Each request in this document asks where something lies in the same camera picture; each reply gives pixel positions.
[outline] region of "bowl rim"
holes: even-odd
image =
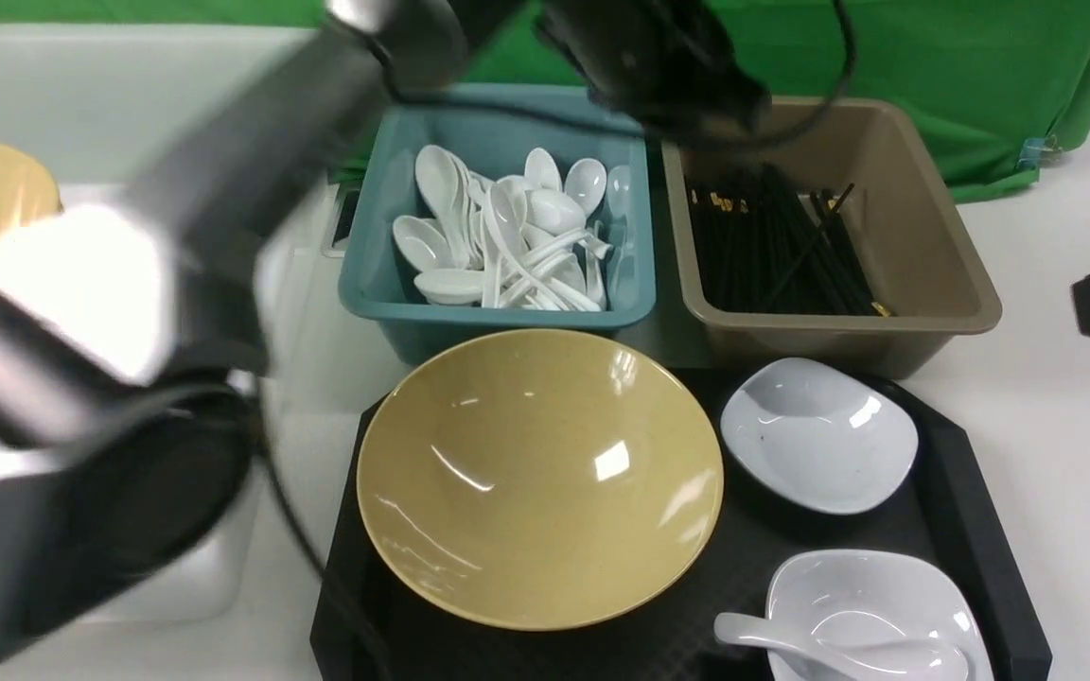
[[[364,443],[367,442],[367,435],[368,431],[372,430],[372,424],[375,424],[376,419],[380,418],[380,414],[385,410],[385,406],[390,403],[390,397],[393,397],[395,393],[401,391],[401,389],[405,387],[408,382],[411,382],[411,380],[413,380],[415,376],[417,376],[421,372],[424,370],[424,367],[432,365],[433,362],[440,361],[441,357],[457,353],[459,352],[459,350],[462,350],[468,345],[485,343],[486,341],[498,340],[498,338],[507,336],[529,336],[529,335],[562,336],[562,337],[581,336],[585,338],[592,338],[592,340],[595,340],[598,343],[606,343],[615,345],[618,349],[627,350],[627,352],[632,353],[634,357],[639,358],[639,361],[647,362],[650,366],[653,366],[655,369],[661,370],[663,376],[666,376],[667,379],[670,379],[670,381],[675,384],[676,387],[678,387],[689,398],[689,400],[692,401],[694,405],[697,405],[697,409],[700,410],[701,415],[704,415],[705,426],[707,426],[708,429],[710,442],[713,443],[715,449],[715,455],[713,457],[715,462],[714,502],[711,504],[713,506],[714,509],[713,518],[710,519],[708,530],[705,531],[704,537],[702,537],[697,544],[693,544],[692,555],[688,556],[688,560],[685,561],[685,563],[680,566],[678,570],[676,570],[674,576],[667,577],[666,581],[661,582],[661,584],[657,587],[655,587],[655,589],[650,591],[649,594],[643,595],[634,603],[627,604],[618,608],[614,608],[614,610],[610,612],[603,612],[603,615],[601,616],[584,618],[584,620],[572,621],[571,623],[567,624],[550,624],[544,627],[533,627],[522,623],[513,623],[513,621],[502,621],[498,620],[498,618],[480,615],[480,612],[469,611],[469,609],[461,608],[456,604],[449,603],[449,600],[438,598],[438,596],[433,592],[429,592],[427,589],[421,589],[421,587],[414,584],[411,579],[403,577],[403,574],[399,572],[397,568],[395,568],[389,557],[385,555],[385,551],[382,549],[380,542],[377,542],[377,539],[373,537],[373,533],[370,530],[368,516],[367,513],[364,511],[364,508],[366,508],[366,503],[364,503],[364,492],[362,489],[362,484],[364,478],[362,473],[364,465],[364,452],[366,452]],[[608,340],[608,338],[603,338],[601,336],[596,336],[593,333],[572,331],[572,329],[513,328],[510,329],[510,331],[501,331],[498,333],[491,333],[487,336],[480,336],[476,338],[472,338],[472,340],[467,340],[463,343],[453,345],[445,350],[445,352],[435,355],[434,357],[429,358],[429,361],[423,362],[420,366],[416,366],[414,369],[412,369],[411,374],[408,374],[405,378],[399,380],[397,387],[395,387],[392,391],[389,391],[388,396],[383,398],[382,404],[376,408],[376,413],[373,413],[373,418],[370,421],[368,430],[364,433],[364,437],[360,442],[360,451],[358,452],[358,454],[355,454],[355,504],[360,509],[361,525],[364,526],[364,534],[367,535],[368,543],[375,549],[376,555],[380,556],[382,562],[385,563],[386,568],[389,569],[390,573],[393,573],[395,577],[398,577],[398,581],[401,582],[402,585],[407,586],[408,589],[415,592],[416,595],[419,595],[423,599],[426,599],[427,603],[443,609],[443,611],[445,612],[449,612],[451,615],[460,617],[462,618],[462,620],[475,621],[479,624],[485,624],[487,627],[494,627],[497,629],[506,629],[510,631],[564,631],[570,629],[580,629],[583,627],[589,627],[591,624],[598,624],[601,623],[601,621],[613,620],[614,618],[631,612],[633,611],[633,609],[639,608],[645,604],[649,604],[650,600],[657,598],[658,595],[669,589],[676,582],[679,581],[680,577],[687,574],[688,570],[692,569],[692,566],[701,557],[701,554],[705,552],[705,547],[708,546],[710,539],[713,538],[714,531],[717,530],[717,521],[722,516],[722,506],[724,504],[724,501],[726,501],[726,462],[724,462],[724,457],[726,457],[726,454],[724,454],[722,451],[720,437],[718,435],[717,427],[714,426],[713,419],[708,418],[708,413],[705,411],[704,406],[700,404],[700,401],[697,400],[697,397],[692,394],[692,391],[689,391],[687,385],[680,382],[680,380],[676,378],[676,376],[671,374],[670,370],[668,370],[665,366],[663,366],[662,363],[655,361],[654,357],[650,357],[647,354],[640,352],[640,350],[632,349],[629,345],[618,343],[618,341]]]

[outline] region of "white square dish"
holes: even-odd
[[[766,617],[834,646],[943,640],[969,659],[970,681],[994,681],[965,595],[935,566],[916,557],[856,548],[794,556],[771,581]],[[807,681],[782,656],[768,654],[768,662],[775,681]]]

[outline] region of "chopsticks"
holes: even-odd
[[[856,189],[801,191],[773,165],[689,183],[705,299],[735,313],[891,316],[844,220]]]

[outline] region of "green cloth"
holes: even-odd
[[[708,0],[749,73],[776,94],[820,95],[843,59],[829,0]],[[320,0],[0,0],[0,22],[314,25]],[[913,118],[957,199],[1037,180],[1025,141],[1064,149],[1090,129],[1090,0],[848,0],[860,61],[851,95]],[[578,83],[536,44],[531,4],[473,64],[469,81]]]

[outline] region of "white bowl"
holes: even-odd
[[[867,512],[911,471],[920,435],[889,398],[799,357],[760,369],[722,410],[722,439],[772,491],[816,512]]]
[[[771,581],[766,617],[832,646],[938,639],[965,654],[970,681],[994,681],[965,596],[952,579],[916,557],[853,548],[794,556]],[[806,681],[782,656],[768,654],[768,662],[776,681]]]

